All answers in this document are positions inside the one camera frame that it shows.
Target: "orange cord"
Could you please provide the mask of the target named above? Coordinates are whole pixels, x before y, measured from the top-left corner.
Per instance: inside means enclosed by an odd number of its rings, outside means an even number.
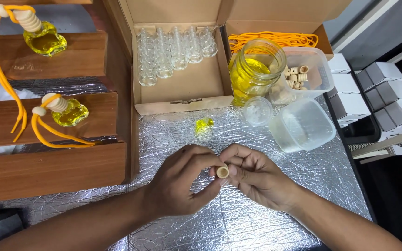
[[[280,47],[316,47],[319,37],[315,34],[301,34],[301,33],[284,33],[284,32],[248,32],[240,35],[232,34],[229,36],[229,45],[232,53],[240,51],[243,46],[252,39],[266,38],[274,43],[280,45]],[[245,52],[246,54],[267,54],[263,50],[257,48],[250,49]]]
[[[9,17],[10,17],[10,20],[12,20],[12,22],[17,23],[17,24],[18,24],[19,22],[15,19],[15,15],[14,15],[13,12],[11,11],[11,9],[14,9],[14,10],[31,10],[33,13],[35,13],[35,9],[32,8],[31,6],[28,6],[28,5],[23,5],[23,6],[18,6],[18,5],[4,5],[4,9],[7,11],[8,15],[9,15]],[[18,126],[18,123],[21,121],[21,119],[23,120],[22,125],[21,125],[21,130],[20,130],[20,132],[18,133],[18,135],[15,137],[15,139],[13,140],[13,142],[15,143],[15,142],[18,140],[18,138],[20,137],[20,135],[23,133],[23,131],[26,129],[26,126],[27,126],[27,113],[26,113],[26,109],[24,108],[23,104],[21,103],[21,100],[20,100],[20,98],[18,97],[18,95],[16,94],[15,90],[14,90],[14,89],[12,88],[12,86],[8,83],[8,80],[7,80],[6,76],[5,76],[4,73],[3,73],[3,70],[2,70],[2,68],[1,68],[1,65],[0,65],[0,83],[1,83],[1,85],[3,86],[4,90],[6,90],[6,92],[7,92],[8,94],[10,94],[10,96],[12,96],[12,98],[13,98],[13,99],[17,102],[17,104],[18,104],[18,117],[17,117],[17,122],[15,123],[15,125],[14,125],[14,127],[13,127],[11,133],[13,133],[13,132],[16,130],[16,128],[17,128],[17,126]],[[46,106],[47,106],[51,101],[53,101],[54,99],[56,99],[56,98],[58,98],[58,97],[61,97],[61,95],[60,95],[60,94],[53,95],[51,98],[49,98],[48,100],[46,100],[46,102],[44,102],[44,103],[41,105],[41,107],[44,108],[44,109],[47,109]],[[54,145],[54,144],[51,144],[51,143],[49,143],[47,140],[45,140],[45,139],[43,138],[43,136],[40,134],[40,132],[38,131],[38,128],[37,128],[37,121],[38,121],[38,123],[39,123],[42,127],[46,128],[46,129],[47,129],[48,131],[50,131],[51,133],[53,133],[53,134],[55,134],[55,135],[57,135],[57,136],[59,136],[59,137],[62,137],[62,138],[71,139],[71,140],[74,140],[74,141],[83,143],[83,144],[85,144],[85,145],[75,145],[75,144],[69,144],[69,145]],[[57,131],[57,130],[55,130],[54,128],[52,128],[52,127],[48,126],[47,124],[45,124],[45,123],[41,120],[41,118],[40,118],[40,116],[39,116],[38,114],[34,114],[34,115],[32,116],[32,129],[33,129],[33,131],[35,132],[35,135],[37,136],[37,138],[40,140],[41,143],[43,143],[44,145],[46,145],[46,146],[48,146],[48,147],[52,147],[52,148],[69,148],[69,147],[80,148],[80,147],[89,147],[89,146],[93,146],[93,145],[96,144],[96,143],[94,143],[94,142],[85,141],[85,140],[82,140],[82,139],[79,139],[79,138],[76,138],[76,137],[73,137],[73,136],[69,136],[69,135],[60,133],[59,131]]]
[[[7,13],[9,14],[10,20],[12,20],[12,22],[14,23],[18,23],[18,21],[15,19],[15,15],[13,14],[13,12],[11,11],[11,9],[16,9],[16,10],[31,10],[33,13],[35,13],[35,9],[28,6],[28,5],[23,5],[23,6],[18,6],[18,5],[5,5],[4,9],[7,11]],[[23,133],[23,131],[26,129],[27,126],[27,113],[26,113],[26,109],[24,108],[23,104],[21,103],[20,98],[18,97],[18,95],[15,93],[14,89],[12,88],[12,86],[8,83],[8,80],[6,78],[6,76],[3,73],[3,70],[1,69],[1,65],[0,65],[0,83],[3,86],[4,90],[6,90],[6,92],[8,94],[10,94],[10,96],[12,96],[12,98],[17,102],[18,104],[18,117],[17,117],[17,122],[15,123],[15,125],[13,126],[13,129],[10,133],[14,133],[14,131],[16,130],[18,123],[21,121],[21,119],[23,120],[22,124],[21,124],[21,130],[18,133],[18,135],[15,137],[15,139],[13,140],[13,142],[15,143],[18,138],[21,136],[21,134]]]
[[[41,104],[40,107],[42,107],[42,108],[47,110],[46,106],[50,102],[52,102],[53,100],[55,100],[56,98],[59,98],[59,97],[61,97],[61,94],[53,95],[52,97],[48,98],[43,104]],[[53,133],[53,134],[55,134],[55,135],[57,135],[59,137],[66,138],[66,139],[71,139],[71,140],[74,140],[74,141],[77,141],[77,142],[80,142],[80,143],[83,143],[83,144],[86,144],[86,145],[75,145],[75,144],[54,145],[54,144],[51,144],[47,140],[45,140],[44,137],[40,134],[40,131],[38,131],[37,122],[42,127],[44,127],[46,130],[50,131],[51,133]],[[40,115],[35,114],[35,113],[32,116],[32,129],[33,129],[35,135],[37,136],[37,138],[40,140],[41,143],[43,143],[44,145],[46,145],[48,147],[52,147],[52,148],[69,148],[69,147],[83,148],[83,147],[90,147],[90,146],[93,146],[93,145],[96,144],[94,142],[85,141],[85,140],[82,140],[82,139],[79,139],[79,138],[76,138],[76,137],[73,137],[73,136],[69,136],[69,135],[60,133],[59,131],[57,131],[54,128],[50,127],[48,124],[44,123],[41,120]]]

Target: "small plastic cup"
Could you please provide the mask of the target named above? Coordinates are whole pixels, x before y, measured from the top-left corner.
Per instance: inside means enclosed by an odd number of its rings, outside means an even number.
[[[311,151],[336,135],[336,128],[319,103],[302,99],[280,110],[269,122],[269,131],[282,151]]]
[[[253,126],[265,126],[272,118],[271,102],[263,97],[250,98],[244,104],[244,118]]]

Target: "silver foil surface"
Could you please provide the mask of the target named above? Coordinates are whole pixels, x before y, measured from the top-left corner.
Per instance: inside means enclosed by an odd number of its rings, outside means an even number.
[[[323,97],[316,100],[329,114]],[[204,145],[218,154],[229,144],[238,143],[264,152],[297,183],[371,220],[338,135],[312,151],[286,154],[267,128],[250,126],[242,113],[242,108],[230,106],[144,116],[139,122],[141,172],[131,184],[0,201],[0,207],[22,208],[27,224],[36,224],[71,208],[147,184],[165,158],[186,144]],[[215,123],[212,133],[195,135],[195,121],[205,116]],[[199,191],[211,180],[207,171],[202,172],[192,190]],[[264,208],[227,185],[197,214],[156,220],[121,239],[110,250],[289,251],[319,245],[319,240],[289,215]]]

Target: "glass jar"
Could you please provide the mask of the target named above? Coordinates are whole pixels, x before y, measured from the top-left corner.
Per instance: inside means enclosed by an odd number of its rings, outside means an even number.
[[[243,104],[252,97],[264,96],[285,67],[286,56],[278,44],[265,38],[247,42],[231,69],[235,101]]]

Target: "plastic lid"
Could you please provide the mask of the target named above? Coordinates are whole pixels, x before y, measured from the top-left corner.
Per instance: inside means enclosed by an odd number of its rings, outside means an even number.
[[[253,126],[265,126],[272,117],[272,105],[263,97],[253,97],[244,104],[244,118]]]

